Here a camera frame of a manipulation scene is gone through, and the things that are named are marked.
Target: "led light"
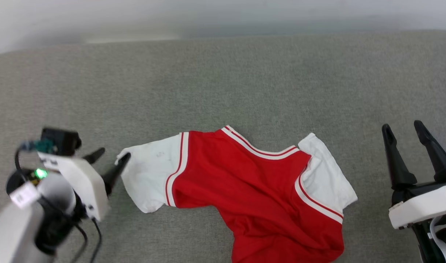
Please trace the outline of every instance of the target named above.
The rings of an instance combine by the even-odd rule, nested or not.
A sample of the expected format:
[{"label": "led light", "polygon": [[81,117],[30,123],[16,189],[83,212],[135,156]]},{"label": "led light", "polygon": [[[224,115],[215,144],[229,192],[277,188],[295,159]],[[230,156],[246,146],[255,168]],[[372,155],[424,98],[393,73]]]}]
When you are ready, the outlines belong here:
[{"label": "led light", "polygon": [[46,176],[48,176],[48,172],[45,171],[45,170],[43,170],[43,169],[38,168],[38,169],[35,170],[35,176],[36,176],[38,179],[43,179],[43,178],[45,178]]}]

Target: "white stripe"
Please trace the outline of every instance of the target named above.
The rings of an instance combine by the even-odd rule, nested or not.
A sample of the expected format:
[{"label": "white stripe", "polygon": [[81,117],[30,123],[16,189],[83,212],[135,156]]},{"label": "white stripe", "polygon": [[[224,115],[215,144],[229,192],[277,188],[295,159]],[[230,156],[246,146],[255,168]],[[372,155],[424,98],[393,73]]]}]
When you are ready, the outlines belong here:
[{"label": "white stripe", "polygon": [[[267,152],[267,151],[261,151],[261,150],[255,148],[253,145],[251,145],[251,144],[250,144],[250,143],[249,143],[243,136],[241,136],[239,133],[237,133],[235,130],[233,130],[233,128],[231,128],[230,126],[227,126],[227,127],[230,128],[231,131],[230,131],[230,130],[227,130],[227,129],[225,129],[225,128],[223,128],[222,131],[223,131],[224,133],[226,133],[228,136],[230,136],[233,140],[235,140],[236,142],[238,142],[240,145],[244,146],[244,148],[246,148],[246,149],[247,149],[248,151],[250,151],[252,154],[254,154],[254,155],[258,156],[258,157],[265,158],[265,159],[269,159],[269,160],[280,160],[280,159],[286,158],[286,157],[292,155],[293,153],[296,153],[296,152],[299,151],[299,149],[298,149],[296,146],[294,146],[294,145],[291,146],[291,147],[288,147],[288,148],[286,148],[285,150],[283,150],[283,151],[281,151],[281,152],[278,152],[278,153],[272,153],[272,152]],[[244,141],[241,140],[238,136],[236,136],[236,135],[233,134],[232,132],[233,132],[233,133],[236,133],[236,134],[237,134],[238,136],[240,136]],[[266,153],[266,154],[268,154],[268,155],[265,155],[265,154],[263,154],[263,153],[259,153],[259,152],[257,152],[257,151],[254,151],[254,149],[251,148],[248,144],[249,144],[250,146],[252,146],[254,149],[256,149],[257,151]],[[283,154],[283,155],[279,155],[279,156],[270,156],[270,155],[278,155],[278,154],[280,154],[280,153],[283,153],[283,152],[289,150],[290,148],[293,148],[293,149],[292,149],[291,151],[286,152],[286,153]]]},{"label": "white stripe", "polygon": [[173,198],[173,183],[176,178],[184,172],[186,169],[186,165],[188,163],[188,149],[189,149],[189,133],[183,133],[184,136],[182,137],[182,151],[181,151],[181,166],[179,167],[179,170],[174,175],[171,175],[168,181],[168,187],[166,191],[168,192],[168,199],[170,206],[176,206],[174,203]]},{"label": "white stripe", "polygon": [[301,198],[301,200],[303,202],[305,202],[308,206],[310,206],[311,208],[314,208],[315,210],[319,211],[320,213],[322,213],[323,215],[337,221],[338,223],[342,224],[343,223],[343,218],[341,218],[339,215],[332,213],[331,211],[328,211],[327,209],[321,207],[320,205],[312,202],[301,190],[301,187],[299,185],[299,178],[296,179],[295,182],[295,189],[296,192],[298,193],[299,197]]}]

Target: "white wall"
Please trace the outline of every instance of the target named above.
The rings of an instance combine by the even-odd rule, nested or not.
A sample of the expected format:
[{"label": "white wall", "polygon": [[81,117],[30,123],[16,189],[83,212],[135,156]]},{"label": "white wall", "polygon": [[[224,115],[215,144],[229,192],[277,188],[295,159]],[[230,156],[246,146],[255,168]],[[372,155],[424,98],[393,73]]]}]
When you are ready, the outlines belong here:
[{"label": "white wall", "polygon": [[446,0],[0,0],[0,53],[41,45],[446,30]]}]

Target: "white label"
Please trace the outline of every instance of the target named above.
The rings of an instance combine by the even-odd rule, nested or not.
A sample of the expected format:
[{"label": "white label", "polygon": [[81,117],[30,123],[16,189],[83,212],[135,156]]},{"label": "white label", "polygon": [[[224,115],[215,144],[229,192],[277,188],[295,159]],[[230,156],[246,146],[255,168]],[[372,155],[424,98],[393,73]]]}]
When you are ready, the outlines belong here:
[{"label": "white label", "polygon": [[31,182],[24,183],[21,187],[14,190],[10,195],[12,201],[20,208],[26,208],[41,198],[36,187]]}]

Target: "clothing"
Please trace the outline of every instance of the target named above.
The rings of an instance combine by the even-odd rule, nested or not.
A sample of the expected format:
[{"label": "clothing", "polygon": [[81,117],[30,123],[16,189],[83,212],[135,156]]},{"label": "clothing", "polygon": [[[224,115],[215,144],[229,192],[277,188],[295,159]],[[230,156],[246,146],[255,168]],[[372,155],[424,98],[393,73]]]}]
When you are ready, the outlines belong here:
[{"label": "clothing", "polygon": [[357,200],[327,147],[313,133],[272,153],[230,126],[190,131],[124,149],[122,178],[151,213],[213,205],[234,233],[235,263],[330,262],[343,252],[343,208]]}]

